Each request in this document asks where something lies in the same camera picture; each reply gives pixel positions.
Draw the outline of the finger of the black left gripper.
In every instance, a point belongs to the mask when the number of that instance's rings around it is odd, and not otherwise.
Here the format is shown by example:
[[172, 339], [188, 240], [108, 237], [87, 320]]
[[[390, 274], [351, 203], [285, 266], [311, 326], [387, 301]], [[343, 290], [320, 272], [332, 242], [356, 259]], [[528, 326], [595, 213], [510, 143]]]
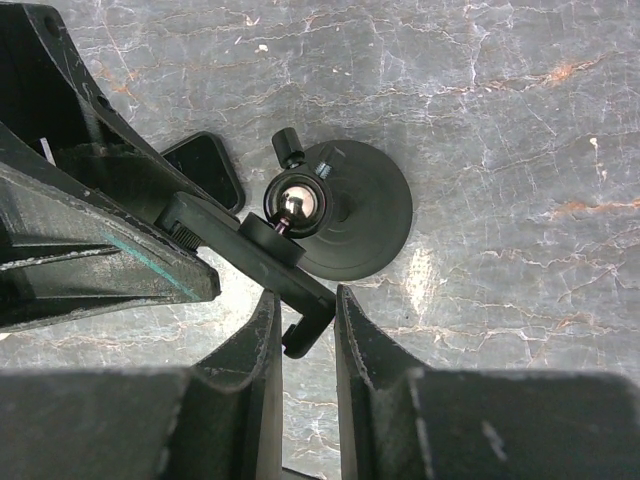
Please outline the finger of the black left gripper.
[[1, 121], [35, 149], [47, 140], [59, 169], [144, 220], [177, 192], [200, 193], [111, 106], [51, 6], [1, 5]]
[[1, 129], [1, 330], [220, 294], [218, 272]]

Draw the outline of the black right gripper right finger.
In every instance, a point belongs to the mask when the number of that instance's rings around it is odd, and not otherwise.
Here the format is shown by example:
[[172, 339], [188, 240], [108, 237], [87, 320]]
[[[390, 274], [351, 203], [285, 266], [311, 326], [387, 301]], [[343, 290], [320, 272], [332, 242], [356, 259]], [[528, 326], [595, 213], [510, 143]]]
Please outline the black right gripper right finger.
[[344, 285], [334, 337], [342, 477], [447, 478], [442, 374], [384, 333]]

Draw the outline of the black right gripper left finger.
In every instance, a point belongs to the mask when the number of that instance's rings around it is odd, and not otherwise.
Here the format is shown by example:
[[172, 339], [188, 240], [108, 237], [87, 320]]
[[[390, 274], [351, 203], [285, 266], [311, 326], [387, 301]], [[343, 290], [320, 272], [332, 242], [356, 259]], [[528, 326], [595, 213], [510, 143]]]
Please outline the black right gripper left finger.
[[282, 476], [281, 302], [265, 290], [249, 320], [191, 367], [153, 370], [173, 394], [155, 479]]

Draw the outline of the black smartphone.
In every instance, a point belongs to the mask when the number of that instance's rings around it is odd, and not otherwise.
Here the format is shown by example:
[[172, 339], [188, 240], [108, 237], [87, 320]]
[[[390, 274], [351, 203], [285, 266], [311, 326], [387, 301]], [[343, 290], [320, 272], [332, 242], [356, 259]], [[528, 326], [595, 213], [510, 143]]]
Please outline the black smartphone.
[[161, 156], [231, 214], [238, 214], [245, 206], [244, 189], [219, 136], [197, 132], [167, 148]]

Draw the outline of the black round-base phone stand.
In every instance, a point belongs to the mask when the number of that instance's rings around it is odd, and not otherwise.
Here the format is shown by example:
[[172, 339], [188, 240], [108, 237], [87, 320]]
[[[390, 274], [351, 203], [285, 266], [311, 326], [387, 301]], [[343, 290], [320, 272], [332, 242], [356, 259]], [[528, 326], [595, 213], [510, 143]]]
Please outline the black round-base phone stand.
[[389, 265], [408, 239], [413, 201], [394, 160], [367, 143], [303, 148], [288, 127], [272, 146], [281, 171], [265, 190], [263, 216], [238, 220], [177, 192], [156, 225], [187, 250], [210, 248], [298, 312], [282, 345], [299, 359], [336, 315], [336, 296], [321, 282], [360, 280]]

